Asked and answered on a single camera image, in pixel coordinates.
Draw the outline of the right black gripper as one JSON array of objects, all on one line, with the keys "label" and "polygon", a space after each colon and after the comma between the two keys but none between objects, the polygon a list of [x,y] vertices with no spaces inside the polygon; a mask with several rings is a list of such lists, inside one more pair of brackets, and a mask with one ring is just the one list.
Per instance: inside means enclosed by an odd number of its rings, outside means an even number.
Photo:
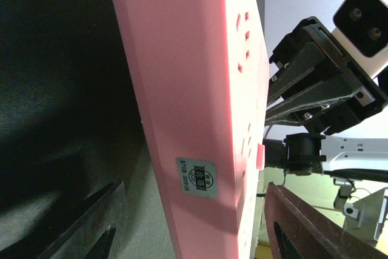
[{"label": "right black gripper", "polygon": [[303,19],[269,59],[265,125],[303,126],[333,135],[387,107],[387,94],[316,18]]}]

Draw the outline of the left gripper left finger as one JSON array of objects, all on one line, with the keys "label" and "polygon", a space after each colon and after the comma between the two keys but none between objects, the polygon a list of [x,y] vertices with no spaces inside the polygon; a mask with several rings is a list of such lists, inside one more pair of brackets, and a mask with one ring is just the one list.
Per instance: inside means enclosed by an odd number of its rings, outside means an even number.
[{"label": "left gripper left finger", "polygon": [[124,248],[123,181],[110,183],[49,225],[1,251],[1,258],[119,258]]}]

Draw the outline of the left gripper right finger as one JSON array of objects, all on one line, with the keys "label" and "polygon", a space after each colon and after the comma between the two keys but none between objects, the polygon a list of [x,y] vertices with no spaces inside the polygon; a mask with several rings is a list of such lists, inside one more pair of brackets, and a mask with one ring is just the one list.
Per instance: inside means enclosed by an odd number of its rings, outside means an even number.
[{"label": "left gripper right finger", "polygon": [[264,214],[273,258],[387,258],[282,185],[268,184]]}]

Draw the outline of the pink triangular power strip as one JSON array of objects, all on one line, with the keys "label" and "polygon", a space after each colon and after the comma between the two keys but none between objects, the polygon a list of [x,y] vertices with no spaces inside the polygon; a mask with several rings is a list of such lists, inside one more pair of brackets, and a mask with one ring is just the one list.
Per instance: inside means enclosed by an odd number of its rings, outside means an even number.
[{"label": "pink triangular power strip", "polygon": [[113,0],[177,258],[249,258],[269,63],[256,0]]}]

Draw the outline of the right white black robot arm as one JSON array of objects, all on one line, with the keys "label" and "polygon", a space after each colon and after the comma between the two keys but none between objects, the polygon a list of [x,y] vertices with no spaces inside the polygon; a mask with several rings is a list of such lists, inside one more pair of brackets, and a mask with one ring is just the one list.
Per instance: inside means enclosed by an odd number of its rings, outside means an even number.
[{"label": "right white black robot arm", "polygon": [[387,188],[355,202],[361,180],[387,181],[387,140],[340,133],[380,113],[387,95],[314,17],[303,19],[274,49],[265,125],[302,126],[304,133],[265,140],[266,162],[286,174],[333,178],[333,202],[344,229],[375,246],[387,223]]}]

